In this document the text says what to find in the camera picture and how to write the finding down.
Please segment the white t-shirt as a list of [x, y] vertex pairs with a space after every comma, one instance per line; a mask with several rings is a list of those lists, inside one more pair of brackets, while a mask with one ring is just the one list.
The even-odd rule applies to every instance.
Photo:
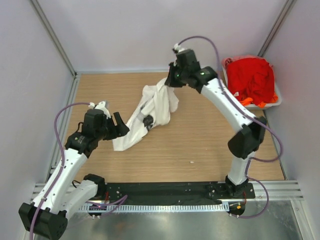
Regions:
[[165, 85], [165, 82], [163, 78], [155, 85], [144, 86], [140, 102], [126, 123], [129, 132], [112, 141], [114, 151], [122, 152], [131, 148], [151, 129], [170, 122], [171, 113], [178, 109], [179, 99], [174, 88]]

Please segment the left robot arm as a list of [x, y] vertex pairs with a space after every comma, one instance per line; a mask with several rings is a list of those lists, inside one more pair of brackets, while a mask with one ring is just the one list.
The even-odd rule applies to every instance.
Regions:
[[78, 130], [70, 135], [61, 160], [42, 191], [32, 203], [23, 203], [19, 216], [30, 236], [58, 240], [67, 229], [73, 214], [88, 200], [101, 200], [106, 192], [105, 179], [88, 174], [71, 193], [67, 193], [82, 165], [98, 147], [99, 141], [125, 136], [129, 128], [119, 112], [107, 116], [101, 109], [89, 109]]

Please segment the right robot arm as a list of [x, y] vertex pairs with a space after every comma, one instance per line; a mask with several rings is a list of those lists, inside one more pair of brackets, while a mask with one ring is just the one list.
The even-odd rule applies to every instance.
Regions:
[[231, 198], [242, 195], [248, 184], [250, 158], [255, 156], [264, 140], [266, 119], [242, 110], [241, 104], [230, 102], [234, 96], [225, 87], [218, 74], [210, 67], [201, 67], [192, 49], [173, 51], [176, 60], [169, 64], [165, 85], [173, 88], [189, 86], [210, 100], [222, 113], [235, 134], [227, 146], [233, 155], [231, 168], [225, 177], [225, 192]]

